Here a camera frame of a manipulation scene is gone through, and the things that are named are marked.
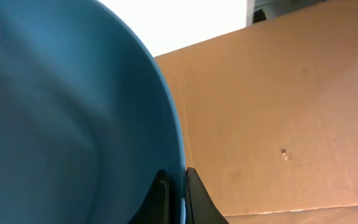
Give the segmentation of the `dark blue plate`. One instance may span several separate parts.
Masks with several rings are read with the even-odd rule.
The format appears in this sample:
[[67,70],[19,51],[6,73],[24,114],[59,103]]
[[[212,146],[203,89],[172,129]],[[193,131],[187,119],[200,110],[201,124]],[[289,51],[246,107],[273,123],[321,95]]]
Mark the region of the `dark blue plate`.
[[0,0],[0,223],[127,223],[158,170],[185,221],[167,83],[99,1]]

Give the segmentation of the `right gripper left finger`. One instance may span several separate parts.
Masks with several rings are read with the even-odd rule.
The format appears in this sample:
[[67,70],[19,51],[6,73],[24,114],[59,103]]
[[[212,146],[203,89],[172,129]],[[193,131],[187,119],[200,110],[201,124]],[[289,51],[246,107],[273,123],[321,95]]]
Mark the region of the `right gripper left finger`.
[[169,224],[170,184],[165,170],[157,171],[142,205],[128,224]]

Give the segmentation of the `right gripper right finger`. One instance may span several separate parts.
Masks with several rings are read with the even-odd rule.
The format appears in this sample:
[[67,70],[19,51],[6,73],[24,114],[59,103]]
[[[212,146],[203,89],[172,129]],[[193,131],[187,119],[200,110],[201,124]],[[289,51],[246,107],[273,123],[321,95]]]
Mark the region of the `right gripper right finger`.
[[197,171],[186,170],[186,224],[229,224],[214,205]]

